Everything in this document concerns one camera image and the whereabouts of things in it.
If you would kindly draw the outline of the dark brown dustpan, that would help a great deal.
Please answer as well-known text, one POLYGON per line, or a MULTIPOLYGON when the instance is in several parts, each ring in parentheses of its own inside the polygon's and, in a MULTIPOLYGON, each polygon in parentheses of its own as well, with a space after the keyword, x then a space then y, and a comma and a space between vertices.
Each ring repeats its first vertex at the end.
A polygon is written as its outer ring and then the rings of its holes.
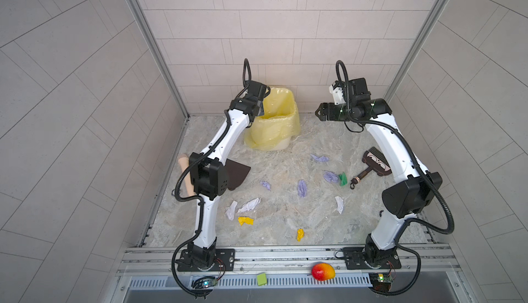
POLYGON ((228 172, 228 190, 234 191, 242 185, 249 175, 251 167, 243 165, 231 159, 227 159, 225 168, 228 172))

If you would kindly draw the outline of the yellow bagged trash bin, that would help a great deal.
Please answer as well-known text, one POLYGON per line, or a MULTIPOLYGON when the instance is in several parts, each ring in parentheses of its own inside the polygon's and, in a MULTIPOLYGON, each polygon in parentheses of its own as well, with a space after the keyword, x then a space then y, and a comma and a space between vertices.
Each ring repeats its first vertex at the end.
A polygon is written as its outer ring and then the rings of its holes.
POLYGON ((260 151, 286 149, 291 139, 301 132, 298 106, 287 88, 272 88, 263 100, 264 115, 257 117, 246 130, 247 147, 260 151))

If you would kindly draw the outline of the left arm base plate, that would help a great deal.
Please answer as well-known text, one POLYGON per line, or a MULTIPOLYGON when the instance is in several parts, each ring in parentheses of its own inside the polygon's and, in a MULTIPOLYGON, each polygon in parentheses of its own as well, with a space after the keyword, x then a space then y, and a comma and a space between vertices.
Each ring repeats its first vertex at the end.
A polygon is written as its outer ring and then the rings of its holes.
POLYGON ((234 249, 185 249, 176 259, 180 272, 232 271, 234 269, 234 249))

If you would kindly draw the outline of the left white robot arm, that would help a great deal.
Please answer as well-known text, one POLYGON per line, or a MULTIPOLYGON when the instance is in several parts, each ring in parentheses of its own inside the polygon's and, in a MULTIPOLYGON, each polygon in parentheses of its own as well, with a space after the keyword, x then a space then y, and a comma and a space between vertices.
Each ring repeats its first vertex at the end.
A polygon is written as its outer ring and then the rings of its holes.
POLYGON ((174 189, 177 201, 197 201, 195 233, 184 244, 191 261, 200 269, 211 268, 215 260, 215 223, 220 197, 228 189, 228 155, 243 131, 264 114, 263 101, 271 92, 258 81, 250 80, 243 86, 224 111, 225 121, 213 140, 200 153, 191 154, 189 166, 174 189))

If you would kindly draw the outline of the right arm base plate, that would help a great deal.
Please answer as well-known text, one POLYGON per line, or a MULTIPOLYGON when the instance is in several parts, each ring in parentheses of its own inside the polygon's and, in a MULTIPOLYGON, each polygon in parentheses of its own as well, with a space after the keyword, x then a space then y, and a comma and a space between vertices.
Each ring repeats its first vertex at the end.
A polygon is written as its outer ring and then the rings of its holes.
POLYGON ((402 268, 396 248, 379 250, 375 245, 373 247, 345 247, 342 253, 342 259, 348 270, 402 268))

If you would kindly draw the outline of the brown hand brush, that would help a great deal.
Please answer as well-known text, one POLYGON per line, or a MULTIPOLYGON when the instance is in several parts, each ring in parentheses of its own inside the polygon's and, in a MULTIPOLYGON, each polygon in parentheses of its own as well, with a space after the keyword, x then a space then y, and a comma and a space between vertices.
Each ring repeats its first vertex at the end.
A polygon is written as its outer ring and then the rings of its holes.
POLYGON ((353 177, 350 181, 349 187, 354 190, 357 184, 361 182, 370 172, 375 172, 378 176, 388 176, 392 174, 392 169, 385 155, 376 147, 368 149, 362 156, 362 162, 367 165, 367 168, 353 177))

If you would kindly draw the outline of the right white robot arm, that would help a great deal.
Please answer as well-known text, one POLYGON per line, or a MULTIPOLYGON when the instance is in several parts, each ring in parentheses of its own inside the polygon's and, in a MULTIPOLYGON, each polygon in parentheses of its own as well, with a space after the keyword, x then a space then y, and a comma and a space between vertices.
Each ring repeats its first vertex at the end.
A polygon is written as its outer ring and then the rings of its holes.
POLYGON ((316 111, 320 121, 352 121, 367 129, 381 149, 395 184, 382 193, 384 211, 377 227, 367 236, 364 260, 371 267, 395 255, 402 234, 419 223, 440 234, 452 234, 455 221, 439 193, 441 175, 430 172, 417 158, 397 127, 393 111, 384 99, 371 99, 364 78, 337 79, 329 88, 334 102, 322 103, 316 111), (444 210, 447 226, 440 228, 418 219, 423 208, 436 198, 444 210))

